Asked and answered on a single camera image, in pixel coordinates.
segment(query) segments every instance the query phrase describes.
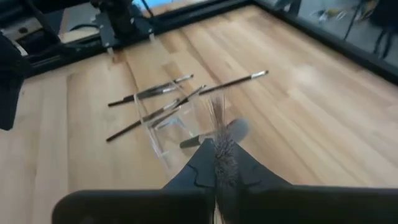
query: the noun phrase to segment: black plastic part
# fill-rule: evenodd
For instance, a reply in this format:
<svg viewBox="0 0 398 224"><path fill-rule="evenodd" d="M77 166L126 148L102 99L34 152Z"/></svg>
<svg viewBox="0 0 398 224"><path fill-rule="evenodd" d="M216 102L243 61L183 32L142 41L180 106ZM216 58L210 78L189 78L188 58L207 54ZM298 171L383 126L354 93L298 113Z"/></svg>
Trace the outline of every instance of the black plastic part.
<svg viewBox="0 0 398 224"><path fill-rule="evenodd" d="M291 3L289 8L289 14L297 16L300 12L302 0L295 0Z"/></svg>
<svg viewBox="0 0 398 224"><path fill-rule="evenodd" d="M131 0L112 0L110 7L100 7L101 12L107 12L109 20L111 21L114 33L119 39L125 39L128 35L135 35L138 33L135 24L131 24L131 19L134 16L141 16L141 11L137 6L131 4Z"/></svg>
<svg viewBox="0 0 398 224"><path fill-rule="evenodd" d="M149 35L154 32L154 27L151 23L155 20L153 18L147 18L142 15L141 10L135 4L131 5L131 17L134 19L134 22L130 24L130 26L135 27L136 32ZM130 38L128 35L121 37L122 39Z"/></svg>
<svg viewBox="0 0 398 224"><path fill-rule="evenodd" d="M0 129L10 130L14 125L21 86L32 67L1 32L0 46Z"/></svg>
<svg viewBox="0 0 398 224"><path fill-rule="evenodd" d="M213 189L215 187L214 158L213 145L207 139L194 153L184 168L164 188L186 189L203 187Z"/></svg>
<svg viewBox="0 0 398 224"><path fill-rule="evenodd" d="M115 46L115 34L112 29L111 21L108 17L108 13L101 12L95 15L95 22L99 28L99 36L101 37L102 46L105 48Z"/></svg>
<svg viewBox="0 0 398 224"><path fill-rule="evenodd" d="M290 186L247 194L240 223L397 223L398 190Z"/></svg>
<svg viewBox="0 0 398 224"><path fill-rule="evenodd" d="M193 12L198 13L198 9L204 9L204 8L209 8L209 7L214 7L217 6L223 2L227 2L228 0L209 0L209 1L202 1L198 2L196 4L191 4L185 7L181 7L178 9L174 9L171 11L167 11L165 13L162 13L160 15L155 16L159 21L168 21L171 19L175 19L179 16L187 15Z"/></svg>
<svg viewBox="0 0 398 224"><path fill-rule="evenodd" d="M271 170L259 163L248 152L236 145L236 161L239 164L239 175L248 192L261 192L264 190L290 186L285 179L279 177Z"/></svg>
<svg viewBox="0 0 398 224"><path fill-rule="evenodd" d="M83 190L59 201L53 224L210 223L213 204L201 189Z"/></svg>

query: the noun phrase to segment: paintbrush handle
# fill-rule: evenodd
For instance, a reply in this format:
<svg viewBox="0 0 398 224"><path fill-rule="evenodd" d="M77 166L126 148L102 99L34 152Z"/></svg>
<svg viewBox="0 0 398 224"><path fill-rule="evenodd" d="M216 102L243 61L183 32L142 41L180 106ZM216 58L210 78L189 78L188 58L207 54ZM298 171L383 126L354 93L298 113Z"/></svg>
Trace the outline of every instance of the paintbrush handle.
<svg viewBox="0 0 398 224"><path fill-rule="evenodd" d="M207 90L203 90L203 91L201 91L199 93L199 95L204 95L204 94L207 94L207 93L211 93L213 91L220 90L220 89L223 89L223 88L227 88L227 87L230 87L230 86L233 86L233 85L236 85L236 84L240 84L242 82L246 82L248 80L252 80L252 79L261 77L263 75L267 75L267 74L268 74L268 71L257 72L257 73L251 74L249 76L246 76L246 77L243 77L243 78L240 78L240 79L237 79L237 80L233 80L231 82L224 83L224 84L221 84L219 86L215 86L213 88L209 88Z"/></svg>
<svg viewBox="0 0 398 224"><path fill-rule="evenodd" d="M112 102L112 103L108 103L108 107L122 105L122 104L125 104L125 103L128 103L128 102L132 102L132 101L134 101L134 98L132 100L123 99L123 100L115 101L115 102Z"/></svg>
<svg viewBox="0 0 398 224"><path fill-rule="evenodd" d="M136 121L134 124L129 125L128 127L124 128L120 132L112 135L111 137L106 139L106 142L111 142L112 140L122 136L123 134L127 133L130 130L133 130L134 128L138 127L141 125L141 121Z"/></svg>

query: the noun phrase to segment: wooden table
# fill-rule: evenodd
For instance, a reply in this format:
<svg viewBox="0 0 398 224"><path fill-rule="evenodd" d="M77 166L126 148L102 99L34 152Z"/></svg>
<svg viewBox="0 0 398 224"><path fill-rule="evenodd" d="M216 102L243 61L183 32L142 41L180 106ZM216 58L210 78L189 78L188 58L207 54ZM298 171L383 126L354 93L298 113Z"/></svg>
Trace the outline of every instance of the wooden table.
<svg viewBox="0 0 398 224"><path fill-rule="evenodd" d="M50 223L76 190L161 188L170 177L142 128L105 142L138 118L107 103L189 73L194 89L270 71L230 88L226 114L249 120L241 146L289 182L398 186L395 86L254 6L158 40L25 81L15 127L0 132L0 223Z"/></svg>

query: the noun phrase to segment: brush bristles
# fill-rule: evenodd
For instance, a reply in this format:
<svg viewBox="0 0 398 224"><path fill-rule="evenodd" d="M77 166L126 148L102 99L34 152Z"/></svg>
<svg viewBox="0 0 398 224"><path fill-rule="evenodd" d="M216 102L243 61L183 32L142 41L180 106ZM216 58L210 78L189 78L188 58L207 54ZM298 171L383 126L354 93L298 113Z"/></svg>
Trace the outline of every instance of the brush bristles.
<svg viewBox="0 0 398 224"><path fill-rule="evenodd" d="M238 219L238 165L234 158L234 141L224 122L224 95L211 97L210 114L216 130L216 203L223 222L235 223Z"/></svg>

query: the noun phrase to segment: paintbrush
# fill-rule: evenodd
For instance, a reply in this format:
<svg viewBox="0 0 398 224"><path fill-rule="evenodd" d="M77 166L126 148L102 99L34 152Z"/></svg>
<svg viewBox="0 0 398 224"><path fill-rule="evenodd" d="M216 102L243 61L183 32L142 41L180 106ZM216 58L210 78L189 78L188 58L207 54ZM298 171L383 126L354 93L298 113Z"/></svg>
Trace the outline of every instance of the paintbrush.
<svg viewBox="0 0 398 224"><path fill-rule="evenodd" d="M185 104L185 103L188 103L194 96L197 96L197 95L199 94L199 92L200 92L202 89L204 89L205 87L206 87L206 85L200 86L199 88L197 88L196 90L194 90L192 93L190 93L188 96L186 96L186 97L183 98L183 99L177 98L176 100L174 100L174 101L171 102L170 104L168 104L168 105L162 107L161 109L159 109L159 110L157 110L157 111L151 113L151 114L148 115L148 116L143 117L142 120L143 120L144 122L145 122L145 121L150 121L150 120L155 119L155 118L157 118L158 116L162 115L162 113L165 112L165 111L167 112L167 111L170 111L170 110L172 110L172 111L175 111L175 110L177 111L177 110L179 110L180 106L182 106L182 105ZM158 119L158 120L156 120L156 121L154 121L154 122L156 123L156 125L158 125L158 124L159 124L160 122L162 122L163 120L159 121L159 119ZM142 124L141 120L136 121L135 123L133 123L133 124L127 126L127 127L124 128L123 130L119 131L118 133L116 133L116 134L112 135L111 137L107 138L107 139L106 139L106 142L111 142L111 141L115 140L116 138L122 136L123 134L126 134L128 131L133 130L134 128L140 126L141 124Z"/></svg>
<svg viewBox="0 0 398 224"><path fill-rule="evenodd" d="M174 91L174 90L177 89L176 84L178 84L180 82L183 82L185 80L188 80L190 78L193 78L193 74L185 75L184 77L180 77L180 78L174 79L171 82L167 82L167 83L164 83L164 84L161 84L161 85L156 85L156 86L150 87L150 88L148 88L146 90L143 90L143 91L137 93L137 98L140 99L140 100L143 100L144 98L150 98L150 97L153 97L153 96L159 96L159 95L162 95L164 93L168 93L168 92ZM115 101L115 102L112 102L112 103L108 103L108 107L122 105L122 104L125 104L125 103L128 103L128 102L133 102L135 100L136 99L135 99L134 95L125 96L122 100Z"/></svg>
<svg viewBox="0 0 398 224"><path fill-rule="evenodd" d="M234 141L224 121L224 95L212 96L210 116L215 130L215 195L216 207L223 223L239 220L239 175L235 160Z"/></svg>

